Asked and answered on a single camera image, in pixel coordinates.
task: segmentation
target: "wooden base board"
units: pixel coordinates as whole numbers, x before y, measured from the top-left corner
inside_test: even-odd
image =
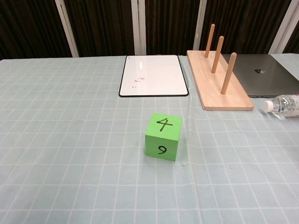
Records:
[[[210,51],[209,57],[205,58],[205,51],[187,51],[203,109],[212,111],[252,111],[254,105],[234,73],[231,75],[226,94],[222,95],[220,93],[228,63],[220,54],[216,73],[211,73],[215,52]]]

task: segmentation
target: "cube face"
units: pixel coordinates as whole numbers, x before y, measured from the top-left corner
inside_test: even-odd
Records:
[[[175,161],[181,126],[181,117],[154,113],[145,134],[145,154]]]
[[[148,156],[175,161],[177,150],[177,141],[145,136],[145,154]]]

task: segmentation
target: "white bottle cap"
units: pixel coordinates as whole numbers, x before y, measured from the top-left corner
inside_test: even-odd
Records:
[[[266,100],[263,102],[263,111],[272,112],[273,111],[273,102]]]

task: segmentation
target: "laptop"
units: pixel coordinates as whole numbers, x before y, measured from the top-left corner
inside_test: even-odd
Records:
[[[229,62],[230,55],[223,54]],[[249,97],[299,94],[299,80],[271,55],[237,55],[234,74]]]

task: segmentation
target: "wooden peg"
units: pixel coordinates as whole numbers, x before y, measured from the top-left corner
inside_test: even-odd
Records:
[[[223,86],[222,86],[222,89],[221,89],[221,94],[223,94],[223,95],[226,94],[226,90],[228,89],[228,83],[229,83],[230,77],[231,77],[232,72],[233,72],[233,68],[234,68],[234,65],[235,65],[235,59],[236,58],[237,58],[237,54],[235,52],[230,55],[230,59],[229,59],[229,63],[228,63],[228,69],[226,71]]]
[[[224,36],[220,36],[219,41],[218,41],[218,45],[217,45],[217,50],[216,50],[216,53],[215,53],[214,63],[213,63],[213,67],[212,67],[212,73],[216,72],[218,61],[219,61],[219,56],[220,56],[220,53],[221,53],[221,48],[222,48],[222,45],[223,45],[223,40],[224,40]]]
[[[213,39],[214,29],[215,29],[215,24],[212,24],[211,28],[210,28],[209,38],[208,38],[207,44],[206,44],[205,57],[209,57],[209,52],[210,52],[211,43],[212,43],[212,39]]]

